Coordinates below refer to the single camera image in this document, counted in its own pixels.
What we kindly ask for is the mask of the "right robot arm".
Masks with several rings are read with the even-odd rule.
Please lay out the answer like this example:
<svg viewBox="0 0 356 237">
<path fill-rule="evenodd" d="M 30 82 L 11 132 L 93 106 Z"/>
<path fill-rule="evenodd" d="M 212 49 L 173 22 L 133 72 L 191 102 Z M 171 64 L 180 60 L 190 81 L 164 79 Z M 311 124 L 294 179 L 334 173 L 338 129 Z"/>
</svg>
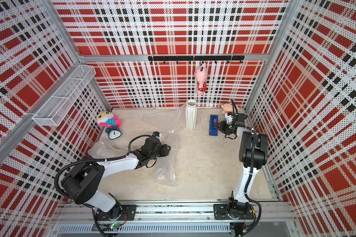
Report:
<svg viewBox="0 0 356 237">
<path fill-rule="evenodd" d="M 245 218 L 253 220 L 256 216 L 252 204 L 260 207 L 258 201 L 251 199 L 250 192 L 258 172 L 268 160 L 267 135 L 258 133 L 254 128 L 246 125 L 247 115 L 240 112 L 233 100 L 221 106 L 224 121 L 216 128 L 225 138 L 234 140 L 241 138 L 239 161 L 242 163 L 242 175 L 231 192 L 226 207 L 214 206 L 215 218 L 220 220 Z"/>
</svg>

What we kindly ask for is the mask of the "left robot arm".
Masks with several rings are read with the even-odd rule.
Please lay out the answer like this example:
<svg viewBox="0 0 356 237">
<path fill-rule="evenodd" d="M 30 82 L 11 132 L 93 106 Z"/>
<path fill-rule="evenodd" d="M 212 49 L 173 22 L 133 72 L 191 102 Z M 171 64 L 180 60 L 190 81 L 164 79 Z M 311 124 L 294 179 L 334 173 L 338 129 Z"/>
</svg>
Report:
<svg viewBox="0 0 356 237">
<path fill-rule="evenodd" d="M 62 167 L 54 178 L 57 192 L 82 204 L 105 213 L 120 212 L 120 203 L 111 194 L 99 189 L 101 180 L 127 170 L 147 167 L 150 161 L 167 157 L 171 146 L 163 144 L 160 133 L 143 134 L 132 139 L 127 153 L 113 158 L 95 159 L 85 156 L 77 162 Z"/>
</svg>

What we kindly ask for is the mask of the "bubble wrap pile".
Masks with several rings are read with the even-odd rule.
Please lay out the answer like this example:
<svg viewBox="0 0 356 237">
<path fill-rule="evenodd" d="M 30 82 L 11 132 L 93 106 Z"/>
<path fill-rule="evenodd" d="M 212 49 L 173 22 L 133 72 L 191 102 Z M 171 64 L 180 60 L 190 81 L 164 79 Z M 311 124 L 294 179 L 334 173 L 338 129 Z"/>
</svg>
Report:
<svg viewBox="0 0 356 237">
<path fill-rule="evenodd" d="M 185 105 L 170 110 L 158 109 L 156 113 L 144 115 L 141 121 L 156 127 L 158 131 L 162 130 L 173 134 L 180 132 L 186 127 L 185 113 Z"/>
</svg>

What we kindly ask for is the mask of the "blue tape dispenser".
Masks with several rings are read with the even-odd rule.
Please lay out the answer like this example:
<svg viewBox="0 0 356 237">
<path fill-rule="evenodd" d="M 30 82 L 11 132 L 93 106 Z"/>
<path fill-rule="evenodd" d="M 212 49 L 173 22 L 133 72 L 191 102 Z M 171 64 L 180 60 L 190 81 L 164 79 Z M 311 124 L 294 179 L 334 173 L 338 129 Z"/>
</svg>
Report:
<svg viewBox="0 0 356 237">
<path fill-rule="evenodd" d="M 218 136 L 218 129 L 217 129 L 218 119 L 219 118 L 217 115 L 210 116 L 210 120 L 209 120 L 209 135 L 210 136 Z"/>
</svg>

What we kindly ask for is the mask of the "plush doll blue pants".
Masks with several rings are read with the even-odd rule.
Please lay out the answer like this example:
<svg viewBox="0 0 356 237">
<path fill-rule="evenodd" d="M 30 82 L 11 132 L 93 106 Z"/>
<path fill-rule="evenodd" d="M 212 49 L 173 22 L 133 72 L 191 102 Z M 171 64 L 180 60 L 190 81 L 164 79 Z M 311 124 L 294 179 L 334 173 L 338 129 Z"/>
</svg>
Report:
<svg viewBox="0 0 356 237">
<path fill-rule="evenodd" d="M 222 114 L 226 115 L 228 113 L 235 113 L 236 109 L 234 108 L 232 103 L 225 103 L 221 105 L 222 108 Z"/>
</svg>

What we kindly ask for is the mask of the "tall white ribbed vase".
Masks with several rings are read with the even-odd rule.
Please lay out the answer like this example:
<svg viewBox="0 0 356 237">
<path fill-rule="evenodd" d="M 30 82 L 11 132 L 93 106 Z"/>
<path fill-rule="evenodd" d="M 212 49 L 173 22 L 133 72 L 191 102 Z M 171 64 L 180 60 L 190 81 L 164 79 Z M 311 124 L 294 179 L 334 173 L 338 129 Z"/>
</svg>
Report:
<svg viewBox="0 0 356 237">
<path fill-rule="evenodd" d="M 197 101 L 194 99 L 187 100 L 185 123 L 188 129 L 196 128 L 196 117 L 197 117 Z"/>
</svg>

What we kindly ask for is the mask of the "teal alarm clock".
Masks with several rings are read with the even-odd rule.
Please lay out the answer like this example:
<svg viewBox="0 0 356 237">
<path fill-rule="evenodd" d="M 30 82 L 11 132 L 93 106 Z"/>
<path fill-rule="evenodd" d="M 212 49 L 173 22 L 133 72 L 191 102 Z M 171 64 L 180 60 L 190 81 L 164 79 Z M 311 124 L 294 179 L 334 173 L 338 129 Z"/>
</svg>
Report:
<svg viewBox="0 0 356 237">
<path fill-rule="evenodd" d="M 106 128 L 105 132 L 110 140 L 115 140 L 121 136 L 121 131 L 118 126 L 111 126 Z"/>
</svg>

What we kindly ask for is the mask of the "white pink owl plush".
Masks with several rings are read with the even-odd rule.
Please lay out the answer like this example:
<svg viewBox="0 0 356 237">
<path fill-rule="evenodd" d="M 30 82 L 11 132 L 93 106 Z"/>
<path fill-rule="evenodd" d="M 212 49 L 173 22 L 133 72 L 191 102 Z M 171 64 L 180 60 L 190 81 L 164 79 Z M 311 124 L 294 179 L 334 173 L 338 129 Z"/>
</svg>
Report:
<svg viewBox="0 0 356 237">
<path fill-rule="evenodd" d="M 103 111 L 100 112 L 96 118 L 96 123 L 102 127 L 120 127 L 122 120 L 111 112 Z"/>
</svg>

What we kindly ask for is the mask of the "pink hanging plush toy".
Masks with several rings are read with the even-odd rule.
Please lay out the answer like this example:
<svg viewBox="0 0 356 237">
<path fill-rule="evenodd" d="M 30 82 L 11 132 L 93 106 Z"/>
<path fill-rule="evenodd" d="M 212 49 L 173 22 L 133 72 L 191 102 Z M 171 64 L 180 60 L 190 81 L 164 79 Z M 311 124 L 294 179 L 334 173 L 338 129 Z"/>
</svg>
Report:
<svg viewBox="0 0 356 237">
<path fill-rule="evenodd" d="M 205 62 L 195 69 L 194 76 L 197 81 L 197 94 L 201 95 L 207 90 L 208 68 Z"/>
</svg>

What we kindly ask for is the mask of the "black hook rail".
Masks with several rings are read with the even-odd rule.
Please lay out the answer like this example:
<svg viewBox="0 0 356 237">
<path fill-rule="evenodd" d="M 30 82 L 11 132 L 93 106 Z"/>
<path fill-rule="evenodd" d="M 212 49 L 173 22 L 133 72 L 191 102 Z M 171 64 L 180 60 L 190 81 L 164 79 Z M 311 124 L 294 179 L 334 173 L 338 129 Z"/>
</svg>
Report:
<svg viewBox="0 0 356 237">
<path fill-rule="evenodd" d="M 181 61 L 199 61 L 199 62 L 205 62 L 205 61 L 243 61 L 245 59 L 244 55 L 189 55 L 189 56 L 148 56 L 148 61 L 149 62 L 167 62 L 167 61 L 176 61 L 176 62 L 181 62 Z"/>
</svg>

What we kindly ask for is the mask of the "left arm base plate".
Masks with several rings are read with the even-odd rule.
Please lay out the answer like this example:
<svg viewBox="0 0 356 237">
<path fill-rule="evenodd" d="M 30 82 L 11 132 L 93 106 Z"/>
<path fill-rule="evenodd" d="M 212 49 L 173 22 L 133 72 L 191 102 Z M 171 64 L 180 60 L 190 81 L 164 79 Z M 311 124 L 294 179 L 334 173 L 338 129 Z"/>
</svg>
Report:
<svg viewBox="0 0 356 237">
<path fill-rule="evenodd" d="M 109 212 L 97 209 L 96 218 L 98 221 L 133 221 L 137 205 L 117 204 Z"/>
</svg>

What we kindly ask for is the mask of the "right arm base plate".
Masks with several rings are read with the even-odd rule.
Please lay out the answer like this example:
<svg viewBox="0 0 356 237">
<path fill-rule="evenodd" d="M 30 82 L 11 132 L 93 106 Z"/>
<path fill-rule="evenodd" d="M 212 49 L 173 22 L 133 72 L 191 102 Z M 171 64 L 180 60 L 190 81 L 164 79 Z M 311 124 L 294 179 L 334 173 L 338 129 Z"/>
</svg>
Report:
<svg viewBox="0 0 356 237">
<path fill-rule="evenodd" d="M 214 218 L 216 220 L 253 220 L 255 213 L 249 203 L 238 204 L 237 207 L 228 207 L 227 204 L 214 204 Z"/>
</svg>

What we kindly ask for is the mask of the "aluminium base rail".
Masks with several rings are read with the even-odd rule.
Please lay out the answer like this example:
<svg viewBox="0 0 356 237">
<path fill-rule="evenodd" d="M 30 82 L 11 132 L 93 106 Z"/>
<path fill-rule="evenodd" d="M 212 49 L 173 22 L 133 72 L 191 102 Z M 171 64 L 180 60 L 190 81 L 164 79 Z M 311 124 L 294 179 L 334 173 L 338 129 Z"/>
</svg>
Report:
<svg viewBox="0 0 356 237">
<path fill-rule="evenodd" d="M 250 217 L 230 218 L 225 199 L 205 200 L 131 200 L 122 201 L 128 217 L 107 220 L 92 209 L 74 203 L 61 204 L 46 236 L 99 237 L 128 236 L 214 236 L 300 237 L 296 215 L 290 203 L 274 200 L 254 204 Z"/>
</svg>

